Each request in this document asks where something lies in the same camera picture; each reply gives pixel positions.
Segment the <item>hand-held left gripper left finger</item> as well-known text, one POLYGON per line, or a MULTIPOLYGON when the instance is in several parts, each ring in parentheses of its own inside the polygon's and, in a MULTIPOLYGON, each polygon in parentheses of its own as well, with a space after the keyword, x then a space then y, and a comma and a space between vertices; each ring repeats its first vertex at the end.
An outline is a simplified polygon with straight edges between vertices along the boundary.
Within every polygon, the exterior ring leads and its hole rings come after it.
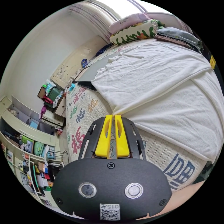
POLYGON ((102 130, 100 132, 99 141, 95 150, 95 156, 101 158, 109 158, 110 141, 111 141, 112 115, 106 115, 102 130))

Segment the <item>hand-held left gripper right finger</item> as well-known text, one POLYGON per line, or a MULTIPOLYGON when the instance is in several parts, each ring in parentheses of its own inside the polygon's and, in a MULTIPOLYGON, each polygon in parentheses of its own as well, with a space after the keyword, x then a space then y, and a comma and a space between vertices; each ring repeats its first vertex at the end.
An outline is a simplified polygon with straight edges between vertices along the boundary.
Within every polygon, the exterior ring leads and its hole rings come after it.
POLYGON ((117 159, 129 157, 130 151, 121 115, 115 115, 115 141, 117 159))

